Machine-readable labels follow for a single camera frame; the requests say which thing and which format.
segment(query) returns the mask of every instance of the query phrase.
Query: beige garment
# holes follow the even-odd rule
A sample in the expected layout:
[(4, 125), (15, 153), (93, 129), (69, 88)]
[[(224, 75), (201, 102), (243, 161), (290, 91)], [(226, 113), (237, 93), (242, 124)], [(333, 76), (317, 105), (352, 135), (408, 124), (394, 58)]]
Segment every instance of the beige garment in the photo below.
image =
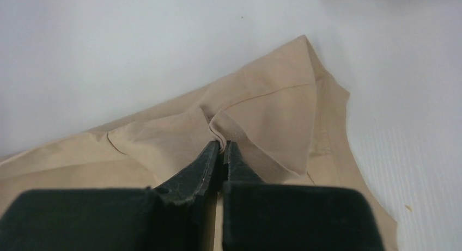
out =
[(386, 249), (397, 250), (396, 222), (368, 190), (348, 146), (348, 95), (301, 36), (206, 87), (1, 161), (0, 213), (31, 188), (155, 187), (208, 141), (233, 140), (266, 182), (362, 192)]

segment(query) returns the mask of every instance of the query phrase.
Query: fabric fold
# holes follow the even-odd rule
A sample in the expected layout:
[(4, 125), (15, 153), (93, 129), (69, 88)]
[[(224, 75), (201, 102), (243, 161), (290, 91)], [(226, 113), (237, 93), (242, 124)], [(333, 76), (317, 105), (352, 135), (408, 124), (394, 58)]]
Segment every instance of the fabric fold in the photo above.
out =
[(360, 191), (387, 250), (397, 250), (396, 222), (367, 188), (348, 145), (347, 99), (301, 36), (205, 87), (0, 161), (0, 214), (33, 188), (155, 187), (208, 141), (224, 148), (233, 140), (266, 182)]

